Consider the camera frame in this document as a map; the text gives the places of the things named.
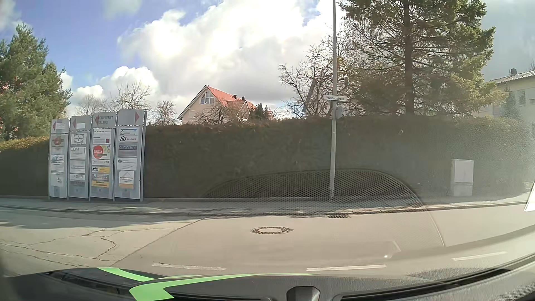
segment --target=storm drain grate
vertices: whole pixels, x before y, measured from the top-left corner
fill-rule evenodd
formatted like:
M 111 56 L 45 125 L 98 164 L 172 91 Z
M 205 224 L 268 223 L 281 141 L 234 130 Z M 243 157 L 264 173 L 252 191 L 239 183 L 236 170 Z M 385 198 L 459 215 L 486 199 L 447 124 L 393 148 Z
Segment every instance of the storm drain grate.
M 286 227 L 258 227 L 251 229 L 250 232 L 254 234 L 284 234 L 292 230 Z
M 332 219 L 345 219 L 345 218 L 349 217 L 349 215 L 347 215 L 347 214 L 327 214 L 327 216 L 332 218 Z

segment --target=dashed line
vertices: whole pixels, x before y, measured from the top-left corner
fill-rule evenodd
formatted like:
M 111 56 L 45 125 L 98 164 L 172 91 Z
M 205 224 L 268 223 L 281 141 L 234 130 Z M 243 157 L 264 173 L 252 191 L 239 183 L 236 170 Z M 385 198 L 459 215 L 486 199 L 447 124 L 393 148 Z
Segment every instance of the dashed line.
M 452 258 L 452 259 L 455 260 L 455 261 L 470 260 L 470 259 L 491 257 L 491 256 L 497 256 L 497 255 L 503 255 L 503 254 L 507 254 L 507 252 L 506 251 L 501 251 L 501 252 L 494 252 L 494 253 L 488 253 L 488 254 L 472 255 L 472 256 L 465 256 L 465 257 L 456 257 L 456 258 Z
M 227 268 L 220 267 L 201 267 L 201 266 L 181 266 L 181 265 L 168 265 L 168 264 L 152 264 L 153 267 L 164 268 L 179 268 L 179 269 L 207 269 L 207 270 L 226 270 Z
M 307 272 L 316 271 L 316 270 L 349 270 L 349 269 L 377 269 L 377 268 L 386 268 L 386 265 L 307 268 Z

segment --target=bare tree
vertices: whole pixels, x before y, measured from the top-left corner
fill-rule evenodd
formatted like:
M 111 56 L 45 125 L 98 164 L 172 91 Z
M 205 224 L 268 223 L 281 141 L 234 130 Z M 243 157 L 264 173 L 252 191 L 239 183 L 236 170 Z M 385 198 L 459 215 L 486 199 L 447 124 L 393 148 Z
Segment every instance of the bare tree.
M 239 110 L 236 110 L 230 106 L 224 106 L 219 101 L 216 101 L 212 106 L 204 109 L 193 117 L 193 123 L 195 124 L 225 124 L 232 121 L 243 121 L 241 115 L 238 114 Z
M 341 31 L 338 33 L 338 93 L 347 87 L 347 72 L 345 68 L 350 62 L 349 52 L 351 42 L 349 35 Z M 307 116 L 327 116 L 330 114 L 330 104 L 325 101 L 325 95 L 332 93 L 333 82 L 332 37 L 327 36 L 320 44 L 312 45 L 305 59 L 297 67 L 279 65 L 280 82 L 289 87 L 294 97 L 285 101 L 286 111 L 298 118 Z
M 173 125 L 175 124 L 176 105 L 169 100 L 158 101 L 156 108 L 152 111 L 152 125 Z
M 103 102 L 104 111 L 115 112 L 117 110 L 150 110 L 150 104 L 147 97 L 150 95 L 150 86 L 135 81 L 131 84 L 126 82 L 117 86 L 117 95 L 111 96 Z
M 93 95 L 86 95 L 75 108 L 77 115 L 92 115 L 102 110 L 103 101 Z
M 275 120 L 285 120 L 285 119 L 290 119 L 292 117 L 292 115 L 289 114 L 287 111 L 287 106 L 277 107 L 274 110 L 272 110 L 272 112 L 273 112 L 273 118 Z

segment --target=red circle logo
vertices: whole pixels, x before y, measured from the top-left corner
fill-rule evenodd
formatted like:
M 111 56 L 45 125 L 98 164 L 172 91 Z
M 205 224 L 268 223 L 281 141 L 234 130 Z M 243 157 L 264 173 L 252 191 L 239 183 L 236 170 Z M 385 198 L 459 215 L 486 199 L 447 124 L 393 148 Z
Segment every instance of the red circle logo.
M 63 139 L 60 137 L 55 137 L 54 140 L 52 140 L 54 145 L 60 145 L 63 142 Z
M 104 148 L 102 148 L 102 146 L 95 145 L 93 147 L 93 157 L 95 157 L 96 159 L 100 159 L 102 158 L 103 154 L 104 154 Z

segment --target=green stripe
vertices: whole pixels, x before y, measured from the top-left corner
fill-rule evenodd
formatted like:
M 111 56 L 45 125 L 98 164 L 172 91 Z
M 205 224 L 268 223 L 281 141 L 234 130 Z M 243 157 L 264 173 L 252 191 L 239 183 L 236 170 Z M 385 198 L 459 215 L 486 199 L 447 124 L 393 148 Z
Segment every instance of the green stripe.
M 124 278 L 136 280 L 136 281 L 141 281 L 141 282 L 154 280 L 154 278 L 145 277 L 145 276 L 141 276 L 141 275 L 138 275 L 138 274 L 133 274 L 133 273 L 127 272 L 125 270 L 122 270 L 120 268 L 98 268 L 98 269 L 101 269 L 101 270 L 103 270 L 105 272 L 108 272 L 110 274 L 114 274 L 114 275 L 117 275 L 117 276 L 121 276 L 121 277 L 124 277 Z
M 224 280 L 232 278 L 250 277 L 250 276 L 265 276 L 265 275 L 316 275 L 316 274 L 286 274 L 286 273 L 270 273 L 270 274 L 237 274 L 237 275 L 223 275 L 223 276 L 209 276 L 193 279 L 161 281 L 138 285 L 130 289 L 130 293 L 137 301 L 158 301 L 171 299 L 171 296 L 164 289 L 168 287 L 176 287 L 178 285 L 201 283 L 215 280 Z

